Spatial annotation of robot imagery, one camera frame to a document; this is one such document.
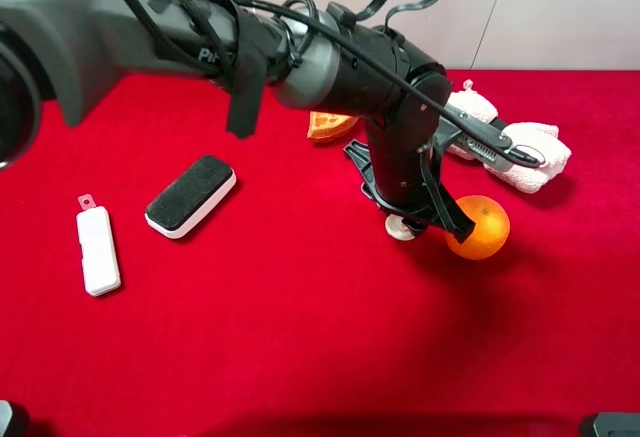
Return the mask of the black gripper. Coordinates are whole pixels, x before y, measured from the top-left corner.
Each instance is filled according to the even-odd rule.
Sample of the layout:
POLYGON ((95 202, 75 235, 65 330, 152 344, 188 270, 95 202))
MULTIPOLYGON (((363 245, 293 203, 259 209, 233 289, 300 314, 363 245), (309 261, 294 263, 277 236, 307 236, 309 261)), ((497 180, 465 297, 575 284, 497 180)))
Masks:
POLYGON ((429 169, 421 170, 418 149, 432 143, 440 113, 394 85, 367 116, 368 145, 353 139, 343 149, 363 179, 362 192, 387 216, 401 216, 413 232, 426 230, 415 214, 435 208, 441 227, 465 242, 474 221, 429 169))

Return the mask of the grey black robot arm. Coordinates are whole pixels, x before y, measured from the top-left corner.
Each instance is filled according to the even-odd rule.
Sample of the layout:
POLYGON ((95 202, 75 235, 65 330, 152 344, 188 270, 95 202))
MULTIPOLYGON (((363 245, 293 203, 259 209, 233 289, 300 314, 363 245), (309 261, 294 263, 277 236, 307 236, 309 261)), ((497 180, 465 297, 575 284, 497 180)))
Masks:
POLYGON ((467 239, 473 221, 444 187, 452 85, 431 56, 363 14, 312 0, 1 0, 1 162, 31 146, 42 105, 80 124, 130 71, 204 78, 231 97, 227 128, 257 126, 264 90, 289 107, 365 121, 346 149, 376 204, 410 233, 467 239))

